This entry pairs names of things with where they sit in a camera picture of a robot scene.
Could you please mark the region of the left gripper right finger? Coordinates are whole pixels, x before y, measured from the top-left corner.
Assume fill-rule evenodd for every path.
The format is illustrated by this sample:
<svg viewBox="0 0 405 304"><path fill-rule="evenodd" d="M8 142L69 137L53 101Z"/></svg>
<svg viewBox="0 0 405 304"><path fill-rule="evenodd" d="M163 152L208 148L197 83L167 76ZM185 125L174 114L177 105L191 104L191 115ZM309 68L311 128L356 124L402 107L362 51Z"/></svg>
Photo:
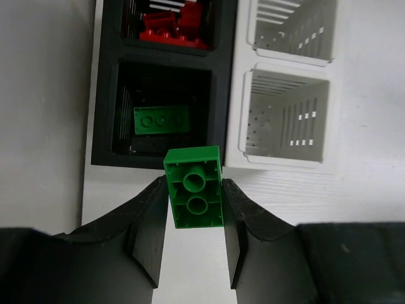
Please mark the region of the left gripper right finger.
<svg viewBox="0 0 405 304"><path fill-rule="evenodd" d="M403 303L404 224L291 225L222 182L230 287L238 303Z"/></svg>

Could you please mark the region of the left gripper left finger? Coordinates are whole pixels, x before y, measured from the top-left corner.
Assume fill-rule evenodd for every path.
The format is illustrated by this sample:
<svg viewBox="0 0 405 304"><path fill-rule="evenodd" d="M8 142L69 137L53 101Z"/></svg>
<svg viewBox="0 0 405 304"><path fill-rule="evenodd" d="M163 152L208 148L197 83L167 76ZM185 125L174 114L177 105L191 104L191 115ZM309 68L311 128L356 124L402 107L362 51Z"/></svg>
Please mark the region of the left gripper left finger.
<svg viewBox="0 0 405 304"><path fill-rule="evenodd" d="M168 213L165 177L71 233L1 229L2 303L150 303Z"/></svg>

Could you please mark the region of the green two-by-two lego brick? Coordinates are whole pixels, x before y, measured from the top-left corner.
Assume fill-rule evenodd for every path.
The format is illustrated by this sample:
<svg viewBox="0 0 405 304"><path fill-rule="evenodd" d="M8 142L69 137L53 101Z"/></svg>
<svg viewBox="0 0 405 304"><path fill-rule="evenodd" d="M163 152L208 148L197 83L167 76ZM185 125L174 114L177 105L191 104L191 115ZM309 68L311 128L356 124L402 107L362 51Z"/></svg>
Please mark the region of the green two-by-two lego brick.
<svg viewBox="0 0 405 304"><path fill-rule="evenodd" d="M171 149L163 165L175 227L222 227L219 147Z"/></svg>

